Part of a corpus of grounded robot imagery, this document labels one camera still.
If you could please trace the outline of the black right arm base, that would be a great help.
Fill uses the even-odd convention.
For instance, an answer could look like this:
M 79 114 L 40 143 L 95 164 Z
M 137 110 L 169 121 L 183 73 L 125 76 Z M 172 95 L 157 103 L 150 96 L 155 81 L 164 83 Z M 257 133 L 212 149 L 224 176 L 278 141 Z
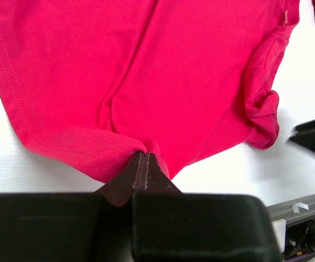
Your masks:
M 309 261 L 315 257 L 315 215 L 286 226 L 284 261 Z

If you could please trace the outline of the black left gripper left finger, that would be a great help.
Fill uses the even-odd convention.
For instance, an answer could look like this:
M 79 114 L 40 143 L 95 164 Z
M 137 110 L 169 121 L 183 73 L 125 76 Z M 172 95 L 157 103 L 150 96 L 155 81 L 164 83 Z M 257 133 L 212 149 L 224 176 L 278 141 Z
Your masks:
M 135 153 L 123 171 L 96 190 L 95 193 L 103 196 L 113 206 L 124 206 L 135 188 L 139 166 L 143 161 L 144 153 Z

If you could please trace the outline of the magenta t-shirt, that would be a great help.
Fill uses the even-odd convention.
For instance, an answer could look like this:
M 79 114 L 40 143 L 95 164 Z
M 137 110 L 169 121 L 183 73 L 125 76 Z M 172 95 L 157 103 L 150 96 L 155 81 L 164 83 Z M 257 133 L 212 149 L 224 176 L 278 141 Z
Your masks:
M 25 148 L 109 182 L 173 178 L 279 134 L 272 84 L 298 1 L 0 1 L 0 98 Z

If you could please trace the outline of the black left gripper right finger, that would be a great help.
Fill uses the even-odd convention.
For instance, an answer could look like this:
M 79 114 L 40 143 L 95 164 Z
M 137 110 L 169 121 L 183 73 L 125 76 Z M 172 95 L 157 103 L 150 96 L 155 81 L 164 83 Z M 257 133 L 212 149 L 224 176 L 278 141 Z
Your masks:
M 181 194 L 182 192 L 162 172 L 154 153 L 141 153 L 133 184 L 134 192 Z

